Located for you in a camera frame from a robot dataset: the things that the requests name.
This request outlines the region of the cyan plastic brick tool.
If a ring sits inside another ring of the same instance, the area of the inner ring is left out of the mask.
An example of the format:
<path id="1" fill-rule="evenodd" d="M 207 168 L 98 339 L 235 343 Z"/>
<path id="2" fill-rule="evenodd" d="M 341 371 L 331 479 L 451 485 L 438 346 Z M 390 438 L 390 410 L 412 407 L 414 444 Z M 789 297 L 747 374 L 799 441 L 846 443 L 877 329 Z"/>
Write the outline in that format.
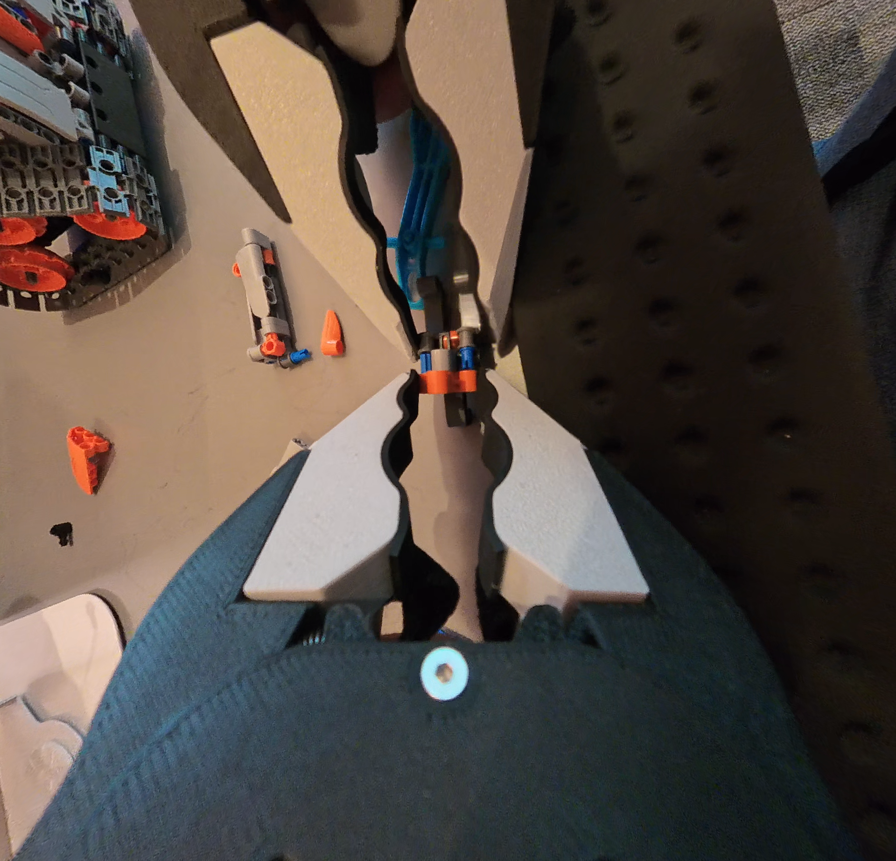
<path id="1" fill-rule="evenodd" d="M 397 280 L 412 310 L 424 308 L 419 282 L 436 275 L 434 254 L 446 238 L 440 226 L 442 202 L 450 175 L 449 149 L 417 108 L 409 119 L 412 170 L 399 219 L 398 234 L 387 238 L 394 252 Z"/>

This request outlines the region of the grey white orange brick arm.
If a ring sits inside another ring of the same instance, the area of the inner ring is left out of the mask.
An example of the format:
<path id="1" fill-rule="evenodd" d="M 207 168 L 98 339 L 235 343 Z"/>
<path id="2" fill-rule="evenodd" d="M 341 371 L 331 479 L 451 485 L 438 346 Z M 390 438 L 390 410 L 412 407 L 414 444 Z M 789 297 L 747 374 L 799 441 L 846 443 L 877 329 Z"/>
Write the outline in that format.
<path id="1" fill-rule="evenodd" d="M 241 238 L 232 272 L 245 291 L 252 337 L 247 355 L 252 362 L 294 369 L 311 354 L 296 342 L 276 246 L 252 228 L 243 228 Z"/>

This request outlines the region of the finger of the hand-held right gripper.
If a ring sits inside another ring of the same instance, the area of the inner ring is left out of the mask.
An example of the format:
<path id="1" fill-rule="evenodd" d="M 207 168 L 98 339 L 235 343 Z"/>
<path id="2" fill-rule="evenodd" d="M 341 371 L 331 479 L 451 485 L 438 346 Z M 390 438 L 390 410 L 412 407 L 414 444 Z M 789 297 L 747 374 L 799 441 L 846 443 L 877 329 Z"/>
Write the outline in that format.
<path id="1" fill-rule="evenodd" d="M 536 136 L 536 0 L 417 0 L 405 32 L 414 89 L 451 139 L 459 225 L 475 293 L 498 353 L 510 313 Z"/>
<path id="2" fill-rule="evenodd" d="M 349 150 L 350 116 L 328 61 L 251 23 L 210 40 L 292 231 L 399 351 L 417 331 L 386 258 L 386 233 Z"/>

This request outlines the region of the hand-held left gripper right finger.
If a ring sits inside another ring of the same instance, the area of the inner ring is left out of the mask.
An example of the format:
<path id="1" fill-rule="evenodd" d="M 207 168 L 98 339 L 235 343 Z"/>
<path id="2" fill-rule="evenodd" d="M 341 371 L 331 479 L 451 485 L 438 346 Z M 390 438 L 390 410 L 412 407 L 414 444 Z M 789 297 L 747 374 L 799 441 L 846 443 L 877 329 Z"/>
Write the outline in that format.
<path id="1" fill-rule="evenodd" d="M 479 582 L 513 608 L 643 602 L 642 575 L 584 445 L 494 371 L 479 385 L 487 494 Z"/>

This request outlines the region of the black perforated pad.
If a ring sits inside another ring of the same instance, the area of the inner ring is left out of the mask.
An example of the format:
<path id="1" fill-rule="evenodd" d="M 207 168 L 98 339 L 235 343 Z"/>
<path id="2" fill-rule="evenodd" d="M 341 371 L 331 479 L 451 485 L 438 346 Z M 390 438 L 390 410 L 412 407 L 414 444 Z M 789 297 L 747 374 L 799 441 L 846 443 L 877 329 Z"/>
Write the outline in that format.
<path id="1" fill-rule="evenodd" d="M 772 0 L 557 0 L 531 397 L 711 564 L 894 859 L 894 452 Z"/>

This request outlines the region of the orange wedge brick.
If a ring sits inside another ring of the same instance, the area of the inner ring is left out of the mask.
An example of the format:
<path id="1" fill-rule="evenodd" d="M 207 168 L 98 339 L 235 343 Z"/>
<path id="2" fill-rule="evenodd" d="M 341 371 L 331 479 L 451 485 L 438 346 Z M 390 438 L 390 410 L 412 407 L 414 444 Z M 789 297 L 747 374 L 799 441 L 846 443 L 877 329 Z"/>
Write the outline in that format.
<path id="1" fill-rule="evenodd" d="M 76 484 L 85 494 L 94 495 L 99 481 L 98 464 L 111 449 L 110 442 L 82 426 L 74 426 L 66 434 L 66 449 Z"/>

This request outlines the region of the grey tracked toy robot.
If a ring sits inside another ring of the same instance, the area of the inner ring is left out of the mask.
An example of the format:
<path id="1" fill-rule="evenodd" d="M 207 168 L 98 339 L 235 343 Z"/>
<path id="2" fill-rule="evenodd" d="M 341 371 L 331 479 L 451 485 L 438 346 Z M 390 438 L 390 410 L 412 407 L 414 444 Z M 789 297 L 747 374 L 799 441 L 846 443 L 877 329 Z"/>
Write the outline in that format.
<path id="1" fill-rule="evenodd" d="M 83 307 L 169 249 L 112 0 L 1 0 L 1 305 Z"/>

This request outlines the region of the white book stand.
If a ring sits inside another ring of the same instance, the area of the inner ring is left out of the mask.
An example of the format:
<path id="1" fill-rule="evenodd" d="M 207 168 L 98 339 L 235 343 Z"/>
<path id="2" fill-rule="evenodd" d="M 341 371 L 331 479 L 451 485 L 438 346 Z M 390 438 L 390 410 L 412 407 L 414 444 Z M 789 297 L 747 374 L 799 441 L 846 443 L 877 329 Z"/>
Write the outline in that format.
<path id="1" fill-rule="evenodd" d="M 2 623 L 2 859 L 62 785 L 122 652 L 117 618 L 91 594 Z"/>

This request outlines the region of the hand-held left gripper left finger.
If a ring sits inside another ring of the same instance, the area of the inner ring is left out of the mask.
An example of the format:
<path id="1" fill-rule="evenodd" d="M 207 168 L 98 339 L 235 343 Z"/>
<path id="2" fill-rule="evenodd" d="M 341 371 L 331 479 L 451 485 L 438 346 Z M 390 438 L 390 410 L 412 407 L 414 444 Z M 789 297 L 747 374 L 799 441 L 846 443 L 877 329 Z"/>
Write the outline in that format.
<path id="1" fill-rule="evenodd" d="M 302 463 L 245 585 L 252 600 L 374 602 L 397 597 L 409 538 L 399 477 L 412 459 L 420 376 L 401 374 L 331 428 Z"/>

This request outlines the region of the grey orange brick claw assembly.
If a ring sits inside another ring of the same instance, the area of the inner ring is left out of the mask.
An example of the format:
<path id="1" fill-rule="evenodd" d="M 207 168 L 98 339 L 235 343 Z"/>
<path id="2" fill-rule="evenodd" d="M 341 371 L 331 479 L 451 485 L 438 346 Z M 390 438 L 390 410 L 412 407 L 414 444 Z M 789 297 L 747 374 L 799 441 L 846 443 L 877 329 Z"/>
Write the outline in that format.
<path id="1" fill-rule="evenodd" d="M 448 319 L 446 317 L 446 305 L 442 285 L 436 276 L 425 276 L 418 281 L 418 289 L 423 302 L 425 315 L 425 331 L 438 333 L 442 331 L 458 330 L 449 329 L 447 327 Z M 478 352 L 477 352 L 477 371 L 478 371 Z M 444 413 L 446 423 L 449 427 L 466 427 L 473 421 L 473 412 L 469 404 L 469 396 L 475 392 L 465 394 L 448 394 L 448 395 L 429 395 L 441 396 L 444 401 Z"/>

